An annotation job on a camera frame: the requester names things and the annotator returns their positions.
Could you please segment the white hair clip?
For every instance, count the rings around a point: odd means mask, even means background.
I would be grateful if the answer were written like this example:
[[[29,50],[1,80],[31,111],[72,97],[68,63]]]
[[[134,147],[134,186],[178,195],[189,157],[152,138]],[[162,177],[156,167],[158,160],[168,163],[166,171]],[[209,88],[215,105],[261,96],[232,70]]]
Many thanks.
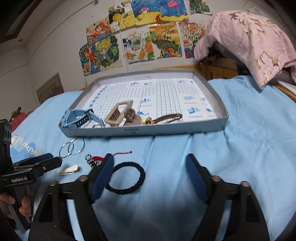
[[[59,169],[57,171],[57,174],[59,176],[63,176],[63,175],[72,175],[72,174],[78,174],[82,171],[82,168],[79,167],[77,164],[70,166],[68,168],[65,169]]]

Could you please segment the red string striped charm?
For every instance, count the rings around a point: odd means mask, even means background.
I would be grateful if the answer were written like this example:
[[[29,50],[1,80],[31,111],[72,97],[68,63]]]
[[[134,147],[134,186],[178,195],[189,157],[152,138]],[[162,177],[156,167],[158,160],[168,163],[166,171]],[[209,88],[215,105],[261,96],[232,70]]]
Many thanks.
[[[132,154],[132,151],[128,151],[128,152],[117,152],[112,154],[112,156],[116,156],[116,155],[125,155],[125,154]],[[99,166],[102,162],[103,162],[104,158],[101,156],[92,156],[90,154],[87,154],[85,156],[85,161],[87,162],[87,164],[91,167],[94,168],[95,166]]]

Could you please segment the red checkered cloth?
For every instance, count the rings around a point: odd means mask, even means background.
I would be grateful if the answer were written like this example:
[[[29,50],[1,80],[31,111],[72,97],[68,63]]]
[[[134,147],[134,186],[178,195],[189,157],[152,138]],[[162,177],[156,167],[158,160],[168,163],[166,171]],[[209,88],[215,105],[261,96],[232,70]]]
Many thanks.
[[[11,122],[11,131],[13,132],[24,120],[26,119],[25,113],[20,113]]]

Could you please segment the light blue bed sheet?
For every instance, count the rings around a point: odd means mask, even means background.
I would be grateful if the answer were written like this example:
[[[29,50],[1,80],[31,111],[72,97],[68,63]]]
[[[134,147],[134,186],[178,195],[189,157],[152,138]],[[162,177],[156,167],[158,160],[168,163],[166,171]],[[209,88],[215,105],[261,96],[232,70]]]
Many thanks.
[[[224,181],[248,181],[260,203],[271,240],[295,213],[295,103],[272,85],[259,91],[249,76],[214,79],[210,85],[224,102],[229,119],[223,131],[191,135],[86,138],[67,154],[58,123],[79,96],[67,92],[37,108],[13,132],[11,157],[63,156],[63,166],[90,171],[85,156],[115,154],[114,162],[136,162],[145,170],[141,188],[129,195],[104,190],[93,204],[109,240],[190,240],[205,204],[185,168],[192,153]]]

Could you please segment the brown wooden door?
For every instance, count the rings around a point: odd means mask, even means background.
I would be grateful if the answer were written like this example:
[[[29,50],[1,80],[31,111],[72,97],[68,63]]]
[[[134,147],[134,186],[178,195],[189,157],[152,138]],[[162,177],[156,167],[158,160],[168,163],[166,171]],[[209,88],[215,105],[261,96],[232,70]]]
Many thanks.
[[[40,88],[36,90],[36,94],[40,104],[43,104],[47,99],[64,93],[64,88],[60,80],[59,73],[52,76]]]

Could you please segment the beige rectangular hair claw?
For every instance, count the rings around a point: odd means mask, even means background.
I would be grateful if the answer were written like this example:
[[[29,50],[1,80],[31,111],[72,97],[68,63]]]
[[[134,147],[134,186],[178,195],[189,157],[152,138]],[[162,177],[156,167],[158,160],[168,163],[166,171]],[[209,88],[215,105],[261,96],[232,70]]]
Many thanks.
[[[105,123],[110,126],[119,126],[124,120],[123,126],[138,126],[142,118],[133,109],[133,101],[118,102],[105,118]]]

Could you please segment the grey grid-lined tray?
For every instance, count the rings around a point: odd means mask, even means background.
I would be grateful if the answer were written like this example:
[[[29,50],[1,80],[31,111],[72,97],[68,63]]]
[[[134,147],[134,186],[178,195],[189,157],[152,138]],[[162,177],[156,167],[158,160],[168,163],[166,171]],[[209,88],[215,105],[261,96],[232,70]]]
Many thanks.
[[[141,125],[110,126],[105,118],[122,101],[133,101]],[[160,69],[98,78],[69,109],[93,109],[105,127],[90,121],[78,129],[59,128],[67,137],[155,136],[224,130],[228,111],[210,84],[195,70]]]

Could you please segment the orange hair girl drawing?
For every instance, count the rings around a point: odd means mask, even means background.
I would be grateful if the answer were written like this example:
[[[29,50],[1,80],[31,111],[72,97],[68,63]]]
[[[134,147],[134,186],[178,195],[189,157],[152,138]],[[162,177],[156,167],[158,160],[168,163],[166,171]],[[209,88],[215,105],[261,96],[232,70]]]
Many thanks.
[[[99,56],[95,44],[85,44],[79,50],[80,62],[84,76],[101,71]]]

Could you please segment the anime boy drawing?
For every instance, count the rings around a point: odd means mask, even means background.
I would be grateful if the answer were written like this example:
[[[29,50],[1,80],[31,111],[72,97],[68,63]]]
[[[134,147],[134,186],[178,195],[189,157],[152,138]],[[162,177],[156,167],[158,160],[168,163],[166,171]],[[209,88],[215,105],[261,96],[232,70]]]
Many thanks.
[[[95,48],[102,72],[123,66],[116,36],[112,35],[97,42]]]

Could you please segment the mermaid girl drawing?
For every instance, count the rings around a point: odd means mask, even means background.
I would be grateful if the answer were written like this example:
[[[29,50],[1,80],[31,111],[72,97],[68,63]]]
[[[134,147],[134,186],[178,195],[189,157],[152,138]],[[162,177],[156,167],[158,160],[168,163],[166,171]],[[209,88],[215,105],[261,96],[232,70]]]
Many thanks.
[[[112,34],[109,18],[103,18],[102,20],[89,25],[85,32],[88,44],[92,44],[109,37]]]

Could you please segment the pink floral blanket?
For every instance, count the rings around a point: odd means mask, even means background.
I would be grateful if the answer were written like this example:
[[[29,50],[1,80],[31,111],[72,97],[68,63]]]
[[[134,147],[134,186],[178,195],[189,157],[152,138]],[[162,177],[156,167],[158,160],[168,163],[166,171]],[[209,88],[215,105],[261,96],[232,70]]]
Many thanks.
[[[287,34],[264,16],[245,11],[217,13],[194,47],[195,59],[206,58],[214,43],[237,57],[261,89],[283,68],[289,67],[295,80],[294,46]]]

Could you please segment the turtle and fish drawing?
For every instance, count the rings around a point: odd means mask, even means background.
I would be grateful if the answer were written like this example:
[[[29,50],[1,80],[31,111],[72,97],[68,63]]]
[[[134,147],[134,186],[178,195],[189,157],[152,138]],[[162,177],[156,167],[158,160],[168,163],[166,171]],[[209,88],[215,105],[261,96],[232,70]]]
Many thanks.
[[[155,60],[148,26],[123,31],[122,43],[128,64]]]

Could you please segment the sun and beach drawing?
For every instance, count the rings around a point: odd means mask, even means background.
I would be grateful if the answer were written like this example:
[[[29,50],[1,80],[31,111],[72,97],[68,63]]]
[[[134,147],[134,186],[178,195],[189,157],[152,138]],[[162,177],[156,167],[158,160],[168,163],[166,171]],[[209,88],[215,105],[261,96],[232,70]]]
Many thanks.
[[[113,33],[135,25],[135,16],[130,1],[124,1],[119,5],[108,8],[108,17]]]

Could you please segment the colourful crowd drawing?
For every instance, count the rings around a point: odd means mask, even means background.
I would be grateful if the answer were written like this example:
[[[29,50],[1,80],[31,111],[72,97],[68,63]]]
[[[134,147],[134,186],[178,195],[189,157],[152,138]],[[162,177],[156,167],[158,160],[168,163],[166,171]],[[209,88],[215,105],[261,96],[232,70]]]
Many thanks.
[[[179,22],[186,59],[194,57],[194,47],[204,36],[205,28],[205,22]]]

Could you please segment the dinosaur landscape drawing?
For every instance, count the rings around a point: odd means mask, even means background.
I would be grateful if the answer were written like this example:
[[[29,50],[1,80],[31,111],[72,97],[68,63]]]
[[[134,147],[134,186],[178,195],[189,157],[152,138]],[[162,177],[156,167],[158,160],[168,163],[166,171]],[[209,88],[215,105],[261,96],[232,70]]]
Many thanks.
[[[176,22],[150,24],[148,27],[157,59],[182,57]]]

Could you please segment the white air conditioner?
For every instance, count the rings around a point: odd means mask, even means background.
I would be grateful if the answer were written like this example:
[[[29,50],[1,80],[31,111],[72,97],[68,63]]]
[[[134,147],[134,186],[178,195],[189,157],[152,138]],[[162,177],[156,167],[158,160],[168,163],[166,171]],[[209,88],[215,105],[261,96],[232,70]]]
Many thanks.
[[[248,12],[251,13],[251,14],[259,15],[259,16],[264,16],[265,15],[265,13],[263,11],[261,11],[260,9],[258,9],[256,7],[248,9]]]

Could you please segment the blue sea jellyfish drawing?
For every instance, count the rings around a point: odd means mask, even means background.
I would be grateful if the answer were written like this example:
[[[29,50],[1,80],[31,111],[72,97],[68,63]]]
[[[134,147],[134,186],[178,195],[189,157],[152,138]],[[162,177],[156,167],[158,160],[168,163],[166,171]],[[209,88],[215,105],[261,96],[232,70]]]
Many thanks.
[[[158,22],[179,22],[188,19],[184,1],[134,0],[130,2],[137,26]]]

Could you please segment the red hair character drawing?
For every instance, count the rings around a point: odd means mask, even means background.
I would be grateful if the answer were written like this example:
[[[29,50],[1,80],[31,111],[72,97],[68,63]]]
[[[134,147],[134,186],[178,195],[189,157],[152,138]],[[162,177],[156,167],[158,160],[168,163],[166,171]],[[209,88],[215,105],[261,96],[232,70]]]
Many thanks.
[[[189,0],[191,13],[212,15],[209,2],[203,0]]]

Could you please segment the wooden bed rail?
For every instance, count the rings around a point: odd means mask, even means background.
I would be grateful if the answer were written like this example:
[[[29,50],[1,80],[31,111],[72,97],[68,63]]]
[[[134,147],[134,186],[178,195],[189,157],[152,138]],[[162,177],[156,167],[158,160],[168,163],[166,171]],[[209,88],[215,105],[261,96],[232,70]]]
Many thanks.
[[[197,65],[197,70],[206,80],[217,78],[230,79],[239,75],[236,63],[229,58],[222,58],[213,61],[203,60]],[[284,87],[277,79],[271,80],[269,84],[275,86],[293,102],[295,102],[295,93],[287,87]]]

